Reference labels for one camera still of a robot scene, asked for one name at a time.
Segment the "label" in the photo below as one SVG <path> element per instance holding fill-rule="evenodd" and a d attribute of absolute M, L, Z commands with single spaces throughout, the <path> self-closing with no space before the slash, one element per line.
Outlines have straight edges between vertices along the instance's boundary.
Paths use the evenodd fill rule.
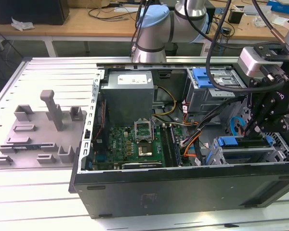
<path fill-rule="evenodd" d="M 118 84 L 147 84 L 146 75 L 119 75 Z"/>
<path fill-rule="evenodd" d="M 201 162 L 200 162 L 200 160 L 198 160 L 197 157 L 195 158 L 195 164 L 196 164 L 197 166 L 201 166 Z"/>
<path fill-rule="evenodd" d="M 27 149 L 26 147 L 13 147 L 13 149 Z"/>

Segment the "white paper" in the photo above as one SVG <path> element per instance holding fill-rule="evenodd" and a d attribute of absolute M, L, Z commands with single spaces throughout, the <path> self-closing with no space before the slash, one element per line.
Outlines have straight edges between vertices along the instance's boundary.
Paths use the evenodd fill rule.
<path fill-rule="evenodd" d="M 147 84 L 146 75 L 119 75 L 118 84 Z"/>
<path fill-rule="evenodd" d="M 17 20 L 12 18 L 12 23 L 11 26 L 16 28 L 17 30 L 23 31 L 23 30 L 29 30 L 29 29 L 34 29 L 35 27 L 33 26 L 33 23 L 23 23 L 23 22 L 18 22 Z"/>

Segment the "computer case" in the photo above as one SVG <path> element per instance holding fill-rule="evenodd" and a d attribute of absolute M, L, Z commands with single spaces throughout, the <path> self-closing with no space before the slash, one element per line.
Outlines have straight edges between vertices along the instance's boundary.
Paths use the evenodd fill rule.
<path fill-rule="evenodd" d="M 12 18 L 33 24 L 62 25 L 69 14 L 67 0 L 0 0 L 0 24 Z"/>

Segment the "blue box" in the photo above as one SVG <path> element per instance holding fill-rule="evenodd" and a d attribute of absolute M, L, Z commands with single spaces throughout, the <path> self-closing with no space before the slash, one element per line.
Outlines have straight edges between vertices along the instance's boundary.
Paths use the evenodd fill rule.
<path fill-rule="evenodd" d="M 289 14 L 289 5 L 280 4 L 279 2 L 274 0 L 269 0 L 267 5 L 272 6 L 271 11 Z"/>

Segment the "cable on desk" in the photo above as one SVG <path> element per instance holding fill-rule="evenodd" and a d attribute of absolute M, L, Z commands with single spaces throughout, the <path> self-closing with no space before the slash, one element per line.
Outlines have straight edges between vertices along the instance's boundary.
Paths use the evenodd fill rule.
<path fill-rule="evenodd" d="M 1 32 L 0 32 L 0 36 L 1 36 L 5 41 L 7 41 L 7 42 L 10 44 L 11 47 L 13 47 L 13 49 L 20 55 L 20 57 L 23 58 L 23 55 L 15 48 L 15 46 L 13 46 L 12 43 L 10 43 L 10 41 L 8 41 L 8 40 L 6 39 L 6 37 L 5 37 Z"/>
<path fill-rule="evenodd" d="M 91 10 L 88 10 L 88 6 L 90 4 L 93 4 L 95 6 L 95 8 L 91 9 Z M 108 8 L 108 6 L 103 6 L 103 7 L 99 7 L 95 2 L 91 2 L 91 3 L 88 3 L 87 6 L 86 6 L 86 10 L 88 12 L 88 15 L 92 18 L 96 18 L 96 19 L 99 19 L 99 20 L 102 20 L 102 21 L 107 21 L 107 22 L 117 22 L 117 21 L 124 21 L 124 20 L 128 20 L 127 18 L 123 18 L 123 16 L 125 15 L 129 15 L 131 17 L 132 20 L 135 21 L 135 19 L 133 19 L 133 17 L 131 16 L 132 13 L 136 13 L 136 12 L 129 12 L 128 9 L 124 6 L 121 6 L 121 7 L 116 7 L 110 11 L 104 11 L 103 9 L 105 8 Z M 116 9 L 119 9 L 119 8 L 124 8 L 127 13 L 124 13 L 124 14 L 120 14 L 120 15 L 116 15 L 116 16 L 112 16 L 112 17 L 98 17 L 98 15 L 101 13 L 101 12 L 104 12 L 104 13 L 110 13 L 110 12 L 113 12 L 114 10 Z M 95 11 L 95 10 L 99 10 L 99 12 L 97 13 L 97 15 L 92 15 L 91 12 L 92 11 Z"/>

